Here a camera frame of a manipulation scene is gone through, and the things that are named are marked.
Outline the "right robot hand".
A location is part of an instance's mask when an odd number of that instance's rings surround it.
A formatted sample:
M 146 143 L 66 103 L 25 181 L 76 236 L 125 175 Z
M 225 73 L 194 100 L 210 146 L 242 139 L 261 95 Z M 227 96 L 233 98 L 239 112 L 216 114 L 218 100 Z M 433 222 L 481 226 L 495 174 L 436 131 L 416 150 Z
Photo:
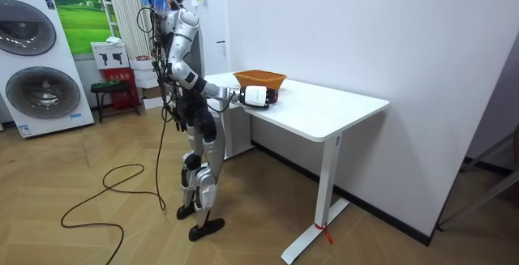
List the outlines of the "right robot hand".
M 240 89 L 238 102 L 252 108 L 269 107 L 268 89 L 265 86 L 246 86 Z

